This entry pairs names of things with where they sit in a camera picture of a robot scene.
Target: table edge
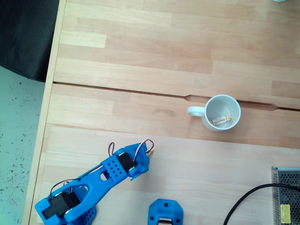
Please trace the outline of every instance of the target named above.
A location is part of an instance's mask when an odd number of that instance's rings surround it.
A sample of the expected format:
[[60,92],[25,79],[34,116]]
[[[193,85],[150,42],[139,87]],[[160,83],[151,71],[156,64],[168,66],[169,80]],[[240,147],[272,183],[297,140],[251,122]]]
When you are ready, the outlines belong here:
[[47,78],[46,78],[42,107],[41,107],[41,112],[40,112],[40,117],[38,122],[38,128],[37,128],[37,137],[36,137],[35,147],[33,151],[33,158],[32,158],[32,164],[30,169],[25,206],[24,206],[24,211],[22,216],[22,225],[28,225],[30,221],[30,214],[31,214],[33,196],[34,196],[34,191],[35,191],[35,186],[37,181],[38,166],[39,166],[39,160],[40,160],[42,144],[44,139],[44,132],[45,132],[47,115],[48,115],[48,108],[49,108],[49,102],[50,102],[50,96],[51,96],[51,90],[53,84],[58,47],[60,42],[62,22],[63,22],[65,8],[66,8],[66,2],[67,0],[59,1],[58,12],[56,16],[53,42],[52,42],[49,66],[47,71]]

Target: power supply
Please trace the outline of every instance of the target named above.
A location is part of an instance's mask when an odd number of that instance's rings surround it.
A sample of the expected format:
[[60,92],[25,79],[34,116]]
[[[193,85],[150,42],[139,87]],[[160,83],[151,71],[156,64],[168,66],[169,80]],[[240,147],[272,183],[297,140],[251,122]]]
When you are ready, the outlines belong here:
[[[272,167],[274,184],[300,188],[300,167]],[[300,225],[300,192],[284,187],[273,187],[274,224]]]

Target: hole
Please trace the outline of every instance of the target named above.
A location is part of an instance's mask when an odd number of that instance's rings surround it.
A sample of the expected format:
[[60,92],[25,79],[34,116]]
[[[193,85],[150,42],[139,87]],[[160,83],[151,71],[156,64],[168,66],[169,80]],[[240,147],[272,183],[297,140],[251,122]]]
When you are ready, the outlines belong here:
[[103,180],[103,181],[106,181],[106,180],[107,180],[107,178],[106,178],[106,176],[104,175],[104,173],[101,173],[101,174],[100,174],[100,179]]

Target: mug handle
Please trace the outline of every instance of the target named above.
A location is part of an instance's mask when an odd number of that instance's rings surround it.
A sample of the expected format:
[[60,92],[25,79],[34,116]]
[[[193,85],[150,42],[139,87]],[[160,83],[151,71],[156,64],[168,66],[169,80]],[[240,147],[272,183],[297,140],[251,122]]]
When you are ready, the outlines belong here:
[[191,116],[204,116],[205,108],[199,106],[192,106],[187,108],[187,112]]

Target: white mug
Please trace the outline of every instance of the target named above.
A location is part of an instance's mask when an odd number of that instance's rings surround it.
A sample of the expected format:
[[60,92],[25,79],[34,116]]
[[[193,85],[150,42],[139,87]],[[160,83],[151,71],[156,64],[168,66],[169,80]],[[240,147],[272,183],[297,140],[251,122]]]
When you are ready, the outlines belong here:
[[[212,97],[205,107],[192,106],[187,109],[191,116],[201,117],[203,125],[211,131],[223,131],[233,128],[240,120],[241,110],[239,103],[229,95]],[[221,116],[232,116],[226,123],[212,125],[210,120]]]

